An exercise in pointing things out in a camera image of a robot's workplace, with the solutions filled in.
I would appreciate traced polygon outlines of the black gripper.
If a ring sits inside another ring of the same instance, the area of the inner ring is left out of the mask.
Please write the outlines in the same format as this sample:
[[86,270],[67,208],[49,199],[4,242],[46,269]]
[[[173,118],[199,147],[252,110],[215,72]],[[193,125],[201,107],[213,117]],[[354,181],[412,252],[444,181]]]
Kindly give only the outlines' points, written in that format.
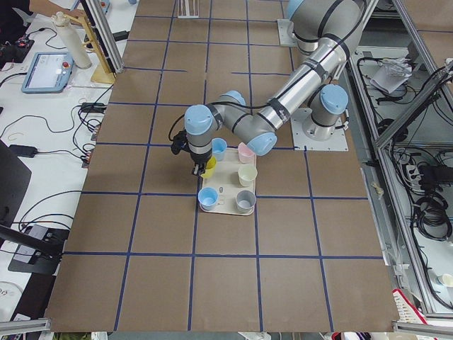
[[191,157],[194,161],[192,174],[195,176],[205,174],[210,165],[210,161],[214,159],[211,154],[192,154]]

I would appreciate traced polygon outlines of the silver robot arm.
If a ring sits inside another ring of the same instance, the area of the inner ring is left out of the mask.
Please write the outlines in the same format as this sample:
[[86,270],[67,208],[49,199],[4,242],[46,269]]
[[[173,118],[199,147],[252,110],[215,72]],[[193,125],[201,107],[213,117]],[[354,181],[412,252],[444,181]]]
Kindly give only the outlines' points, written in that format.
[[276,144],[276,131],[322,83],[354,52],[364,27],[367,1],[289,1],[290,20],[300,50],[307,58],[266,103],[248,107],[237,91],[185,111],[183,150],[194,162],[192,173],[201,176],[212,157],[215,131],[229,129],[256,155]]

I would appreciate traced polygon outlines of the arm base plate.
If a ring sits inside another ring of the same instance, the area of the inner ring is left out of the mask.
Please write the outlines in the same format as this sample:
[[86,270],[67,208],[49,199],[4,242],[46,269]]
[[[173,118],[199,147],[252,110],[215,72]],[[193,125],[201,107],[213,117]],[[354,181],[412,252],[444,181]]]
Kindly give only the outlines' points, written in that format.
[[296,41],[293,33],[293,22],[288,19],[277,20],[277,30],[279,36],[279,43],[282,47],[295,47]]
[[321,127],[312,120],[310,108],[299,108],[291,117],[294,148],[299,151],[347,152],[346,129],[339,115],[335,125]]

